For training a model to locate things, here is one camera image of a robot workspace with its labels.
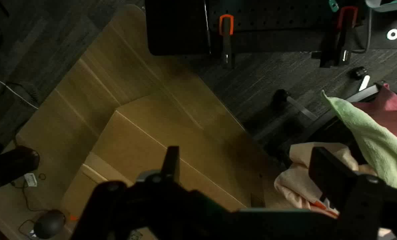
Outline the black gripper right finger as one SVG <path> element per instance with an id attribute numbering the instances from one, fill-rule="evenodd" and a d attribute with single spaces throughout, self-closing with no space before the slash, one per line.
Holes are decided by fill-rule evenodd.
<path id="1" fill-rule="evenodd" d="M 360 176 L 327 148 L 317 146 L 312 150 L 309 177 L 335 208 L 349 209 L 357 205 Z"/>

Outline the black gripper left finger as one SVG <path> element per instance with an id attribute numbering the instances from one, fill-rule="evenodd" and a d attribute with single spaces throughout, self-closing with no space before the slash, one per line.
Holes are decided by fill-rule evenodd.
<path id="1" fill-rule="evenodd" d="M 161 166 L 161 173 L 165 177 L 175 178 L 179 170 L 180 148 L 177 145 L 169 145 Z"/>

